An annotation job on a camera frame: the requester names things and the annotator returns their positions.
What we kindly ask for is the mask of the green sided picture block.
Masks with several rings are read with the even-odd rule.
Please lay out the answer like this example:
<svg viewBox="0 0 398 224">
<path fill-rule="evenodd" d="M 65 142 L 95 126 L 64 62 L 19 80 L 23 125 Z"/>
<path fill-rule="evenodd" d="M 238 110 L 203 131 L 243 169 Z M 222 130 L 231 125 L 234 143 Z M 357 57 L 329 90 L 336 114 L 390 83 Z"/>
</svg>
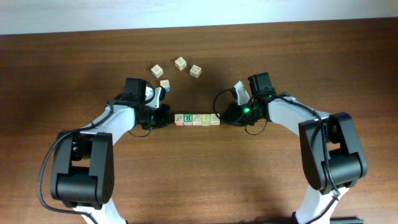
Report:
<svg viewBox="0 0 398 224">
<path fill-rule="evenodd" d="M 193 125 L 194 126 L 201 126 L 202 125 L 202 115 L 201 114 L 194 114 L 193 115 Z"/>
</svg>

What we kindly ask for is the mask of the green letter R block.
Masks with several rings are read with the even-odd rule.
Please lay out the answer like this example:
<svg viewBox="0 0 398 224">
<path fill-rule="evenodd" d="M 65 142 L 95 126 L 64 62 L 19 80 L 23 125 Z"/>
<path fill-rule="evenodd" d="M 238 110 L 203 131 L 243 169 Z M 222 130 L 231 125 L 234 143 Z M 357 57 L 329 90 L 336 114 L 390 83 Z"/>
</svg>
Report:
<svg viewBox="0 0 398 224">
<path fill-rule="evenodd" d="M 193 125 L 193 115 L 192 114 L 184 114 L 183 115 L 183 123 L 185 126 L 192 126 Z"/>
</svg>

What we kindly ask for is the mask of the blue sided wooden block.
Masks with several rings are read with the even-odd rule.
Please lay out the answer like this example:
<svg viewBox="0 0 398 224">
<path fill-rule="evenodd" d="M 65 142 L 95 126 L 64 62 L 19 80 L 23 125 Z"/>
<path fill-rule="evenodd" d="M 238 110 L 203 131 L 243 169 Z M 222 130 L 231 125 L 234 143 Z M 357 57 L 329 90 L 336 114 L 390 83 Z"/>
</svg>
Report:
<svg viewBox="0 0 398 224">
<path fill-rule="evenodd" d="M 159 65 L 154 65 L 150 70 L 151 74 L 156 78 L 160 78 L 164 74 L 163 69 Z"/>
</svg>

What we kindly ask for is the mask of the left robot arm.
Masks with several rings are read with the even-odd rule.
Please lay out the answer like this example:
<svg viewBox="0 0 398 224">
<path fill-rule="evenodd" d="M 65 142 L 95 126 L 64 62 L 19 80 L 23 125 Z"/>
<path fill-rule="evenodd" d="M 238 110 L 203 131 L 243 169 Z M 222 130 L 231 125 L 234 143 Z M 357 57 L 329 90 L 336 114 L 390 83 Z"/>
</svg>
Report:
<svg viewBox="0 0 398 224">
<path fill-rule="evenodd" d="M 172 123 L 166 89 L 140 78 L 127 78 L 124 92 L 108 102 L 103 114 L 86 126 L 62 131 L 43 163 L 53 158 L 50 194 L 87 223 L 126 223 L 111 198 L 114 190 L 113 147 L 139 125 L 151 132 Z"/>
</svg>

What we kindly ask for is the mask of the yellow letter wooden block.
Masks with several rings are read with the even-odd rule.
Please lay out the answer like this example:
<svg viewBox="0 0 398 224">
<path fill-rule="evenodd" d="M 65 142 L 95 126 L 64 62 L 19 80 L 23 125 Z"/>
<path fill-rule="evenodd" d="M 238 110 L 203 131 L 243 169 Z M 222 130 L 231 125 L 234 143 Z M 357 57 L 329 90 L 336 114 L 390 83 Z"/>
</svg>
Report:
<svg viewBox="0 0 398 224">
<path fill-rule="evenodd" d="M 211 125 L 211 114 L 202 114 L 201 115 L 201 125 L 202 126 L 210 126 Z"/>
</svg>

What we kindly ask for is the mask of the plain white wooden block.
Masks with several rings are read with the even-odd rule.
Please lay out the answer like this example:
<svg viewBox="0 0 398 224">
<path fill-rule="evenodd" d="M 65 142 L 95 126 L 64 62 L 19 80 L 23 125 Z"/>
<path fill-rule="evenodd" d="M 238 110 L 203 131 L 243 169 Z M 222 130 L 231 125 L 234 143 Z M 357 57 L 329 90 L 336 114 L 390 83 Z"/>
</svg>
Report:
<svg viewBox="0 0 398 224">
<path fill-rule="evenodd" d="M 211 118 L 210 123 L 212 126 L 220 125 L 220 119 L 217 117 L 216 114 L 210 114 L 210 118 Z"/>
</svg>

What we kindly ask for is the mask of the animal picture wooden block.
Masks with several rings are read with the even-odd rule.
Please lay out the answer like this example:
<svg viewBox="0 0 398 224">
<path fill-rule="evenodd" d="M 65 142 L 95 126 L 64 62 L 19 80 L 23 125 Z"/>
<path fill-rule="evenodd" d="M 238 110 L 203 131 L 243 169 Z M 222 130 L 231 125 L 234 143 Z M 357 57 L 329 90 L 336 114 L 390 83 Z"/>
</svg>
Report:
<svg viewBox="0 0 398 224">
<path fill-rule="evenodd" d="M 195 78 L 198 78 L 200 76 L 201 72 L 202 72 L 201 67 L 199 67 L 197 65 L 193 65 L 190 69 L 190 75 Z"/>
</svg>

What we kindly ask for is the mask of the leaf picture wooden block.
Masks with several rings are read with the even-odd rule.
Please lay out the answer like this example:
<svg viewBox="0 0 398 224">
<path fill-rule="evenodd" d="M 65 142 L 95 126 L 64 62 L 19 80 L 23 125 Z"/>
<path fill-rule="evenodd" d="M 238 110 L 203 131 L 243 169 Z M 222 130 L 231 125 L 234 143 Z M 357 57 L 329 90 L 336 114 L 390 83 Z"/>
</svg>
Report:
<svg viewBox="0 0 398 224">
<path fill-rule="evenodd" d="M 175 126 L 184 126 L 183 114 L 174 115 L 174 124 Z"/>
</svg>

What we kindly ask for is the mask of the number four blue block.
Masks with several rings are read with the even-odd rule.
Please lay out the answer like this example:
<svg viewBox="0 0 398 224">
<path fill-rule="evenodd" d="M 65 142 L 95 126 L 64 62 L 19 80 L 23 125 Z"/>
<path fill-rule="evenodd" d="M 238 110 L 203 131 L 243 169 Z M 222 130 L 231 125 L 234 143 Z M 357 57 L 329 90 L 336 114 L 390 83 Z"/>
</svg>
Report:
<svg viewBox="0 0 398 224">
<path fill-rule="evenodd" d="M 166 92 L 170 91 L 170 82 L 169 82 L 169 80 L 161 80 L 160 81 L 160 85 L 161 85 L 161 87 L 163 87 L 166 90 Z"/>
</svg>

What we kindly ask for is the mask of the black base bracket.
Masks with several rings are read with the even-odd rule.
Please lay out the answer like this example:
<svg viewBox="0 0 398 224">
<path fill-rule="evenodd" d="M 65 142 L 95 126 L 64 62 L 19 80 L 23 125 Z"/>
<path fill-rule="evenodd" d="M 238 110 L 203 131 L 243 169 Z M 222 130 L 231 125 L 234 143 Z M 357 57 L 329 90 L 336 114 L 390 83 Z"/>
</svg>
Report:
<svg viewBox="0 0 398 224">
<path fill-rule="evenodd" d="M 331 220 L 330 224 L 364 224 L 364 220 L 359 218 L 345 218 Z"/>
</svg>

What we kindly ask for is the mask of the red sided wooden block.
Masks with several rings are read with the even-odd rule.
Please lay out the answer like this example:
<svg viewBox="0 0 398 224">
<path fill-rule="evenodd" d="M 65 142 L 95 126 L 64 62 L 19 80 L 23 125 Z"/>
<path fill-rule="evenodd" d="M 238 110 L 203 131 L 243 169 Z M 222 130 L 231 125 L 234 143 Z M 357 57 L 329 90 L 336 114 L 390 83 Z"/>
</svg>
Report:
<svg viewBox="0 0 398 224">
<path fill-rule="evenodd" d="M 187 66 L 187 62 L 183 57 L 179 57 L 175 60 L 175 66 L 179 70 L 183 70 Z"/>
</svg>

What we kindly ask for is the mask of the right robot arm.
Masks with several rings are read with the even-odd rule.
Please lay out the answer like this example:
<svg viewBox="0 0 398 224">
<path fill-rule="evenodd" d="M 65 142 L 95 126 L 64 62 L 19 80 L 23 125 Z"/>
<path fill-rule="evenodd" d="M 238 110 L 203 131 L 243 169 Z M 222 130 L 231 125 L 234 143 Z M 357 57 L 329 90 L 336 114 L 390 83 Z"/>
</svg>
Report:
<svg viewBox="0 0 398 224">
<path fill-rule="evenodd" d="M 304 105 L 286 92 L 277 92 L 267 72 L 248 77 L 228 89 L 235 101 L 216 117 L 232 126 L 255 125 L 260 119 L 279 124 L 300 139 L 302 167 L 308 188 L 287 223 L 363 223 L 358 218 L 331 219 L 338 202 L 368 165 L 352 117 L 330 114 Z"/>
</svg>

